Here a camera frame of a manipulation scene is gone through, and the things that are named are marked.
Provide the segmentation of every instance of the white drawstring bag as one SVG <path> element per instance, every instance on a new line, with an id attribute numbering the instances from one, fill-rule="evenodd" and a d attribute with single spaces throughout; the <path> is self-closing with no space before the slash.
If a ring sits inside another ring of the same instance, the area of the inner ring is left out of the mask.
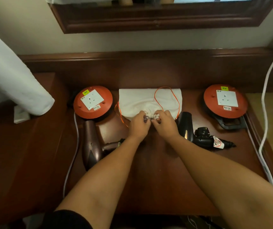
<path id="1" fill-rule="evenodd" d="M 149 119 L 158 119 L 155 115 L 156 110 L 169 110 L 174 119 L 177 118 L 182 111 L 182 94 L 180 89 L 119 89 L 118 107 L 121 110 L 121 115 L 131 120 L 140 111 L 146 112 Z"/>

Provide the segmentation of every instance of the white wall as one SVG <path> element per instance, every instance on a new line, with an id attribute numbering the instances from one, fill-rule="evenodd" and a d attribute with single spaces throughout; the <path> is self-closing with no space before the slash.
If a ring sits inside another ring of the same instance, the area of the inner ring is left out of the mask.
<path id="1" fill-rule="evenodd" d="M 0 38 L 17 54 L 260 47 L 273 10 L 260 27 L 63 34 L 45 0 L 0 0 Z"/>

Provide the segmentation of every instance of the hand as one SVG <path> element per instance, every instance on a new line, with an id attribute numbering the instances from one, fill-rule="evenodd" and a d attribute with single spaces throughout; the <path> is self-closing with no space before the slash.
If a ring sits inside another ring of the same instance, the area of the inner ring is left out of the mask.
<path id="1" fill-rule="evenodd" d="M 156 120 L 151 120 L 151 122 L 165 141 L 169 143 L 172 138 L 180 136 L 177 124 L 170 111 L 166 110 L 163 112 L 162 110 L 158 110 L 154 114 L 160 115 L 161 123 L 159 124 Z"/>
<path id="2" fill-rule="evenodd" d="M 130 122 L 128 137 L 133 137 L 141 142 L 148 133 L 148 130 L 151 125 L 151 121 L 147 120 L 144 122 L 144 116 L 146 113 L 144 111 L 140 111 Z"/>

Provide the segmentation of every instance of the brown hair dryer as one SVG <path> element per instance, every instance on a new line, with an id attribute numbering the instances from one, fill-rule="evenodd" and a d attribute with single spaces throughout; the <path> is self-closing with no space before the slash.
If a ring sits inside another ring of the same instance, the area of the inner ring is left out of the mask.
<path id="1" fill-rule="evenodd" d="M 84 143 L 82 148 L 82 161 L 85 169 L 88 171 L 97 162 L 107 156 L 123 143 L 124 139 L 117 142 L 101 145 L 96 132 L 94 121 L 84 122 Z"/>

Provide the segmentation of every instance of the forearm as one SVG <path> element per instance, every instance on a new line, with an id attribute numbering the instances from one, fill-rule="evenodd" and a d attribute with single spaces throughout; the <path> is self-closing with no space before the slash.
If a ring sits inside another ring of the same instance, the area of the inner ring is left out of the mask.
<path id="1" fill-rule="evenodd" d="M 139 141 L 123 144 L 93 166 L 59 205 L 84 216 L 94 229 L 108 228 L 125 186 Z"/>
<path id="2" fill-rule="evenodd" d="M 169 141 L 197 185 L 232 228 L 271 214 L 273 187 L 256 173 L 225 157 L 202 149 L 183 137 Z"/>

